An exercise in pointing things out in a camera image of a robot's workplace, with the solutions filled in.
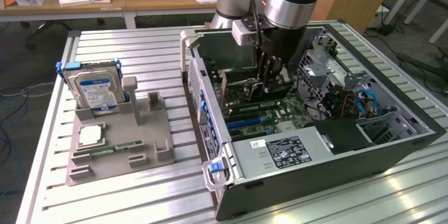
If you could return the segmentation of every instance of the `wooden desk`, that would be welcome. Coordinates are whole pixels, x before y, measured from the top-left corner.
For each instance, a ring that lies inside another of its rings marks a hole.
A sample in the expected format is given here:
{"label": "wooden desk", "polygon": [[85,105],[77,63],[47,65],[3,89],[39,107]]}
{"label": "wooden desk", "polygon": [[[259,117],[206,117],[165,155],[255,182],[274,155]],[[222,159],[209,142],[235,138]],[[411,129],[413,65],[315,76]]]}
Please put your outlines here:
{"label": "wooden desk", "polygon": [[[343,19],[361,33],[381,2],[382,0],[317,0],[311,20]],[[0,22],[122,17],[126,28],[131,29],[135,16],[213,13],[214,7],[215,4],[201,5],[194,0],[113,0],[109,4],[61,8],[57,0],[45,0],[42,6],[11,5],[2,8],[0,5]]]}
{"label": "wooden desk", "polygon": [[213,13],[214,7],[215,4],[201,5],[194,0],[111,0],[59,7],[58,0],[45,0],[42,6],[0,6],[0,22],[122,17],[126,28],[133,29],[135,16]]}

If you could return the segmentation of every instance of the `blue hard drive label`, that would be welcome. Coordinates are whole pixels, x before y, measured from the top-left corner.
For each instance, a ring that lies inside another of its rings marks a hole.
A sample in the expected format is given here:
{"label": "blue hard drive label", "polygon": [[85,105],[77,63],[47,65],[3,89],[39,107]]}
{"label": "blue hard drive label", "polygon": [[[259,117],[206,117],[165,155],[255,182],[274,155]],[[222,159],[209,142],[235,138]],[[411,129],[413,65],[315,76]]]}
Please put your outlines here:
{"label": "blue hard drive label", "polygon": [[109,91],[109,79],[81,81],[78,84],[86,103],[93,110],[105,111],[117,106],[113,92]]}

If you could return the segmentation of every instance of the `power supply label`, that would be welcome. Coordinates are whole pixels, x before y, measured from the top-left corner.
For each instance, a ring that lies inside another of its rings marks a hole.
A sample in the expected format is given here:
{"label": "power supply label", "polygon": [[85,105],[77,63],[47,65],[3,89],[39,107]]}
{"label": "power supply label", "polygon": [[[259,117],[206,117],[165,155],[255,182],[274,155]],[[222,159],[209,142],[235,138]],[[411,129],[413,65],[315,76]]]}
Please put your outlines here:
{"label": "power supply label", "polygon": [[311,160],[297,136],[266,142],[266,147],[279,169]]}

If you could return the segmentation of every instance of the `blue latch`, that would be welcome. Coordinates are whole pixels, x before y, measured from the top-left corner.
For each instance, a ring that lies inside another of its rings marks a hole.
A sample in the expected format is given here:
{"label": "blue latch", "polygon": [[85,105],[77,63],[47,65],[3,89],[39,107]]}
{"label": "blue latch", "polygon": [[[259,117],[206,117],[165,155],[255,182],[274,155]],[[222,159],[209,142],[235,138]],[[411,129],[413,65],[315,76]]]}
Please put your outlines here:
{"label": "blue latch", "polygon": [[67,62],[65,63],[65,70],[78,70],[81,68],[81,62]]}
{"label": "blue latch", "polygon": [[211,163],[207,167],[207,171],[210,173],[217,173],[217,172],[222,172],[223,171],[223,166],[221,162],[217,163]]}
{"label": "blue latch", "polygon": [[59,75],[63,82],[66,83],[65,78],[63,78],[63,74],[62,74],[62,63],[59,61],[55,62],[55,73]]}
{"label": "blue latch", "polygon": [[121,79],[122,78],[122,72],[121,72],[121,62],[119,62],[118,58],[114,58],[114,66],[117,67],[118,77]]}
{"label": "blue latch", "polygon": [[203,101],[203,100],[201,101],[201,105],[198,106],[198,109],[199,109],[201,111],[205,110],[205,101]]}

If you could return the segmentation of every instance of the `slotted metal table surface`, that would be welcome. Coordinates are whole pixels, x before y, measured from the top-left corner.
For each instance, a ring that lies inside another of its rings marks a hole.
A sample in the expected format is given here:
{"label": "slotted metal table surface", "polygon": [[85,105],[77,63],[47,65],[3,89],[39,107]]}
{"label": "slotted metal table surface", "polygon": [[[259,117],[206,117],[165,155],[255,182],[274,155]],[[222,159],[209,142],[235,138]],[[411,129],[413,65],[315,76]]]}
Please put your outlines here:
{"label": "slotted metal table surface", "polygon": [[[448,109],[345,24],[330,24],[425,112],[448,128]],[[179,80],[178,33],[194,27],[83,31],[67,38],[66,61],[119,58],[137,96],[165,97],[175,163],[63,185],[74,100],[57,77],[17,223],[215,223]],[[357,61],[338,47],[355,70]],[[448,141],[441,137],[385,173],[219,223],[438,223],[448,220]]]}

